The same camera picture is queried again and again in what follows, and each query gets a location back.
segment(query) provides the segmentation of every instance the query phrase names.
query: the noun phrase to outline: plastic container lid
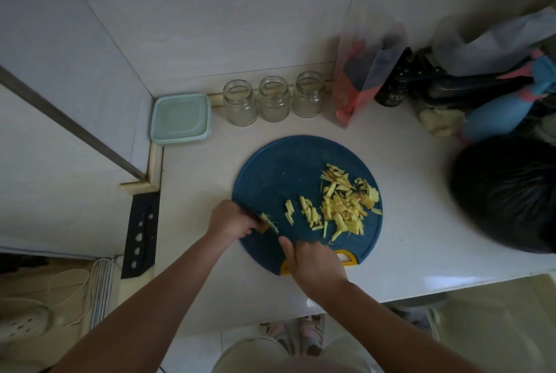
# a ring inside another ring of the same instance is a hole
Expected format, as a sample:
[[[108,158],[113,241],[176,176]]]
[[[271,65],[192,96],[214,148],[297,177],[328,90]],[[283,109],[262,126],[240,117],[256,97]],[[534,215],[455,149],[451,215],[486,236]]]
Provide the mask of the plastic container lid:
[[[211,105],[202,93],[165,96],[155,103],[151,140],[160,145],[202,140],[210,134]]]

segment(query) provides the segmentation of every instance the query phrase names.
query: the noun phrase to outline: cutting board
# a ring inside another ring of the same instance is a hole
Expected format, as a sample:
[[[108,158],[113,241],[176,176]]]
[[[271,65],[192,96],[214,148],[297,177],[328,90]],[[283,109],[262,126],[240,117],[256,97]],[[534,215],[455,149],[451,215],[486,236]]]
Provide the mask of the cutting board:
[[[266,214],[279,233],[269,228],[265,233],[253,231],[241,239],[241,244],[263,268],[276,274],[288,273],[286,257],[278,242],[278,236],[287,236],[292,242],[321,241],[337,253],[349,258],[345,265],[361,264],[369,255],[379,237],[382,215],[369,212],[363,220],[364,235],[342,233],[334,242],[330,237],[336,231],[334,221],[328,222],[326,238],[323,230],[312,231],[301,212],[299,196],[312,201],[318,208],[323,200],[320,183],[321,170],[331,164],[349,173],[349,180],[360,177],[379,190],[374,177],[363,161],[344,146],[318,136],[289,136],[267,144],[249,158],[237,175],[232,200],[259,215]],[[294,224],[284,216],[285,202],[294,206]],[[382,210],[382,196],[375,208]]]

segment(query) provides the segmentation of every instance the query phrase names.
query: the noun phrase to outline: white countertop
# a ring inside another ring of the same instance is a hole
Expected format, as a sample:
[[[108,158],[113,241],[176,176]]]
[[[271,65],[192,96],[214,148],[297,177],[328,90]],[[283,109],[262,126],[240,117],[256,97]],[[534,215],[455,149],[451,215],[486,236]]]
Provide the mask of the white countertop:
[[[556,255],[504,247],[479,233],[447,187],[454,139],[425,132],[408,103],[372,102],[348,129],[324,116],[290,113],[281,123],[231,125],[212,111],[205,141],[164,149],[155,271],[160,273],[205,232],[210,212],[229,198],[240,167],[268,142],[294,134],[334,140],[359,156],[380,188],[384,222],[376,246],[350,280],[380,302],[504,281],[556,268]],[[185,317],[180,333],[225,330],[322,312],[290,276],[260,267],[234,243],[219,260]]]

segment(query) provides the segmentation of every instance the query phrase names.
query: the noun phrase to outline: glass jar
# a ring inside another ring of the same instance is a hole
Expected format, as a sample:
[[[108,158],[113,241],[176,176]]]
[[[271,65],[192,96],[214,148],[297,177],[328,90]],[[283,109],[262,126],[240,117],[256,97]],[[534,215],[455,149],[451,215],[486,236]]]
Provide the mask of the glass jar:
[[[303,72],[297,76],[294,90],[294,112],[303,118],[318,116],[323,109],[326,93],[323,77],[317,72]]]
[[[224,86],[222,96],[230,123],[245,127],[257,119],[257,99],[248,81],[229,81]]]
[[[259,84],[259,112],[271,123],[285,119],[290,113],[288,82],[279,76],[268,76]]]

